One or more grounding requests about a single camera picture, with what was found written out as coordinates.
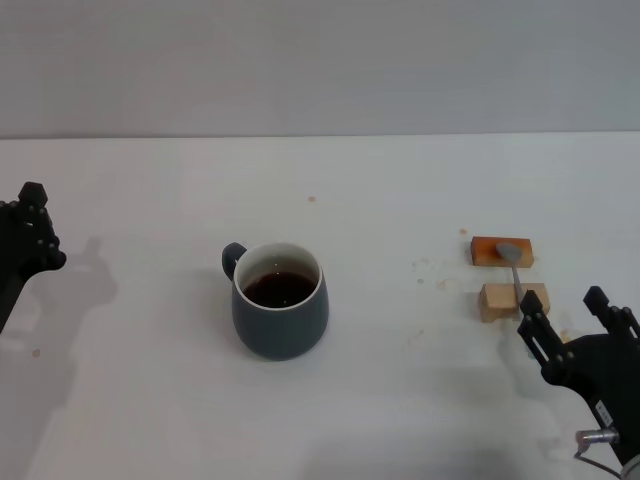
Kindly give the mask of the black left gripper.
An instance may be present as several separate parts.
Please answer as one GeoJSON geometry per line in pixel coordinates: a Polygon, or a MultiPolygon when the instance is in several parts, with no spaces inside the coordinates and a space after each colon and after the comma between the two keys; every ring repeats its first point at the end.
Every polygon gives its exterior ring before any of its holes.
{"type": "Polygon", "coordinates": [[[1,202],[1,330],[24,287],[21,273],[59,270],[66,262],[47,201],[41,183],[26,182],[16,200],[1,202]]]}

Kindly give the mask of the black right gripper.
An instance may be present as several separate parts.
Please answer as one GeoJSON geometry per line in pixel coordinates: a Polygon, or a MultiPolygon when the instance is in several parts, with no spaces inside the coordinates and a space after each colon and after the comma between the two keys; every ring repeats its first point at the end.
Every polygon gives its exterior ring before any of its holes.
{"type": "Polygon", "coordinates": [[[639,455],[639,323],[630,308],[611,305],[599,286],[591,286],[583,302],[608,334],[564,344],[533,290],[520,302],[518,334],[547,383],[577,393],[600,427],[617,431],[612,449],[627,463],[639,455]]]}

